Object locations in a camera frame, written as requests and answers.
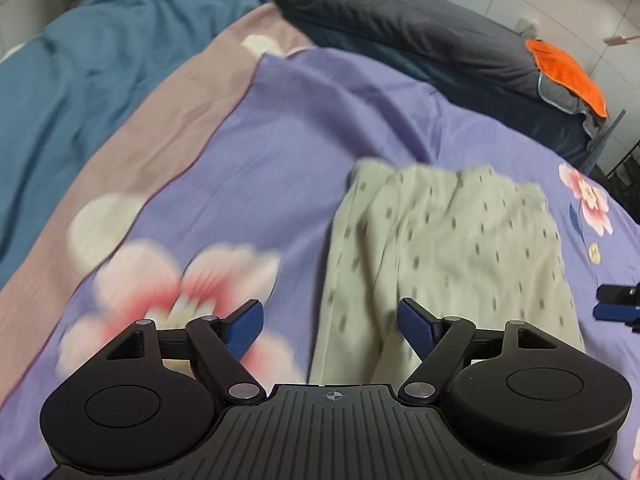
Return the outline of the cream polka dot shirt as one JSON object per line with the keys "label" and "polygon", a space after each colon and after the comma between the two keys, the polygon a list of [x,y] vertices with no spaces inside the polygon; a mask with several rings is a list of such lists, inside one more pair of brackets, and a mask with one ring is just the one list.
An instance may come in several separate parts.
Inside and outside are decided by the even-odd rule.
{"label": "cream polka dot shirt", "polygon": [[584,344],[547,197],[488,166],[356,162],[332,222],[311,380],[401,385],[419,363],[397,328],[404,298],[485,330],[523,320]]}

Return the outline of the purple floral bed sheet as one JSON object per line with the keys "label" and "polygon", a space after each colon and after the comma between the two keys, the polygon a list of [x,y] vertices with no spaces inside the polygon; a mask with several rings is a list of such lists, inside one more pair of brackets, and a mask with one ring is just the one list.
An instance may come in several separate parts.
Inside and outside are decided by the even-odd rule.
{"label": "purple floral bed sheet", "polygon": [[272,4],[246,14],[146,98],[65,193],[1,292],[1,474],[54,466],[46,397],[137,318],[163,328],[262,300],[246,358],[306,382],[332,222],[356,162],[488,166],[538,185],[558,228],[584,348],[639,381],[639,338],[599,322],[604,283],[639,278],[639,229],[541,144],[365,56],[319,48]]}

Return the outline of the orange cloth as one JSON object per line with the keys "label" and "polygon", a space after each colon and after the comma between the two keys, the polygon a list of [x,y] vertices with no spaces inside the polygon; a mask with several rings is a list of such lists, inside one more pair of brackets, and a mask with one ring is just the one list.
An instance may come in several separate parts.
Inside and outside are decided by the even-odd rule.
{"label": "orange cloth", "polygon": [[544,76],[581,99],[597,116],[608,117],[600,87],[568,52],[538,39],[527,39],[525,45]]}

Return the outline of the teal blanket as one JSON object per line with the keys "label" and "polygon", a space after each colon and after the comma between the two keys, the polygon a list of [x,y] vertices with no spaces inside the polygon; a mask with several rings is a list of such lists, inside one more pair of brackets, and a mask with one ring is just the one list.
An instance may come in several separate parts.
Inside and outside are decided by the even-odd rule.
{"label": "teal blanket", "polygon": [[1,279],[172,72],[270,0],[89,0],[1,63]]}

